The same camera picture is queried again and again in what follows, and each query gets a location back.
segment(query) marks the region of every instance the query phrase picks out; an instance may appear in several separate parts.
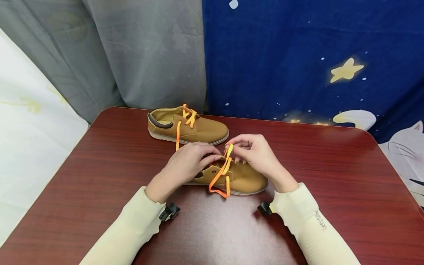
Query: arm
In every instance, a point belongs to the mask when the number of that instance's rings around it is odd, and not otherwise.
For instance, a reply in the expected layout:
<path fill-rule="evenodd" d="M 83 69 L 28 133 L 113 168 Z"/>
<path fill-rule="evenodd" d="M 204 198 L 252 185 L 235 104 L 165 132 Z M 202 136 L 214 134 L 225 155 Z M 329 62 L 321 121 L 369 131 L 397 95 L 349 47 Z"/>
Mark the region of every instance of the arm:
<path fill-rule="evenodd" d="M 141 187 L 124 206 L 80 265 L 131 265 L 144 243 L 159 232 L 159 216 L 167 198 L 220 158 L 219 150 L 206 143 L 190 143 L 178 149 L 149 185 Z"/>
<path fill-rule="evenodd" d="M 270 204 L 295 236 L 310 265 L 357 265 L 352 250 L 322 215 L 318 204 L 303 183 L 298 184 L 280 164 L 262 135 L 242 134 L 234 144 L 235 161 L 247 162 L 266 176 L 275 187 Z"/>
<path fill-rule="evenodd" d="M 141 187 L 94 244 L 80 265 L 130 265 L 140 248 L 159 232 L 165 204 L 155 203 Z"/>
<path fill-rule="evenodd" d="M 310 265 L 358 265 L 358 259 L 318 209 L 303 183 L 291 192 L 275 192 L 270 204 L 295 236 Z"/>

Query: white dot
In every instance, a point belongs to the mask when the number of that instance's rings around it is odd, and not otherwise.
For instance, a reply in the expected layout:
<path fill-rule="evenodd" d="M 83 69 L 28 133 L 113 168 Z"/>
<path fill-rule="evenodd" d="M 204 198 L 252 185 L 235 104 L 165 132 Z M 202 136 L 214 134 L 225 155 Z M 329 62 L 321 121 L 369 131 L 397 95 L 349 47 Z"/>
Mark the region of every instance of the white dot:
<path fill-rule="evenodd" d="M 238 1 L 237 0 L 232 0 L 230 2 L 230 7 L 231 7 L 231 9 L 236 9 L 238 7 Z"/>

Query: background fabric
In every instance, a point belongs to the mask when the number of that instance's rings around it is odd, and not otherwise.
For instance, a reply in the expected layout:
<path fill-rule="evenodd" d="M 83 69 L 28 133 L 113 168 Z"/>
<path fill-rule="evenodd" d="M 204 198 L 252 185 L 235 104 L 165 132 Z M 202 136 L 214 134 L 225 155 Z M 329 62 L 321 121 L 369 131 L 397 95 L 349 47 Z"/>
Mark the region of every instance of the background fabric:
<path fill-rule="evenodd" d="M 424 2 L 235 2 L 203 0 L 211 114 L 375 123 L 378 142 L 424 119 Z"/>
<path fill-rule="evenodd" d="M 81 0 L 0 0 L 0 28 L 85 120 L 125 105 Z"/>
<path fill-rule="evenodd" d="M 201 14 L 201 0 L 0 0 L 0 27 L 89 122 L 125 104 L 202 111 Z"/>
<path fill-rule="evenodd" d="M 0 246 L 88 123 L 0 29 Z"/>
<path fill-rule="evenodd" d="M 83 0 L 129 107 L 203 110 L 201 0 Z"/>

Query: person's left hand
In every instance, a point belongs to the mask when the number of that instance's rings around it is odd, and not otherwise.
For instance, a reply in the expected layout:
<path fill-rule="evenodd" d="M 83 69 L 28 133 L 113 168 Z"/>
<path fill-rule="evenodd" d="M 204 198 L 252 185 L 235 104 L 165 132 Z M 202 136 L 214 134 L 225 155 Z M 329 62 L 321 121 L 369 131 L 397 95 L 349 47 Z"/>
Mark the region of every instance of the person's left hand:
<path fill-rule="evenodd" d="M 190 182 L 207 165 L 221 158 L 221 152 L 205 142 L 194 142 L 178 149 L 168 164 L 146 187 L 146 195 L 164 203 L 181 185 Z"/>

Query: blue curtain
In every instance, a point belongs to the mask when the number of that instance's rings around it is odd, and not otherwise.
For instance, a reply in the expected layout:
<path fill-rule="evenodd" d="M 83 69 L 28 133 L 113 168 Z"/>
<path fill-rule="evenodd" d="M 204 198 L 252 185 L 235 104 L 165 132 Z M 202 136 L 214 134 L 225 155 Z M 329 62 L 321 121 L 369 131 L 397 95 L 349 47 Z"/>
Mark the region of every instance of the blue curtain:
<path fill-rule="evenodd" d="M 386 142 L 424 120 L 423 18 L 421 0 L 203 0 L 209 112 Z"/>

